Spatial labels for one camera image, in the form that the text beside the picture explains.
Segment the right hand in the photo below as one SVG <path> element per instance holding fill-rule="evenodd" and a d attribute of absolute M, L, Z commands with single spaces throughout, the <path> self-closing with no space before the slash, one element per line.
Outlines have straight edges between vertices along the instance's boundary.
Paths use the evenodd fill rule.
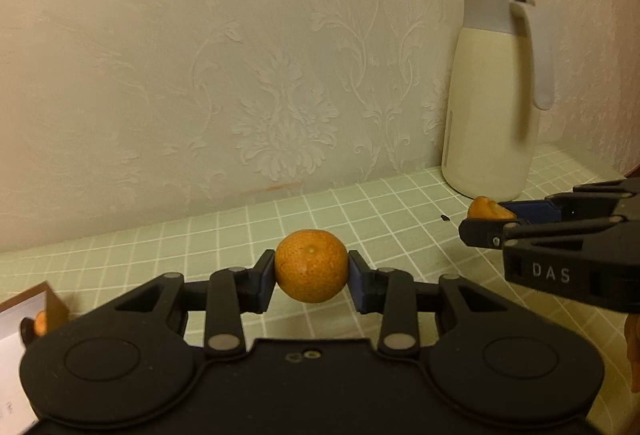
<path fill-rule="evenodd" d="M 631 392 L 640 392 L 640 319 L 628 315 L 624 326 L 627 359 L 631 365 Z"/>

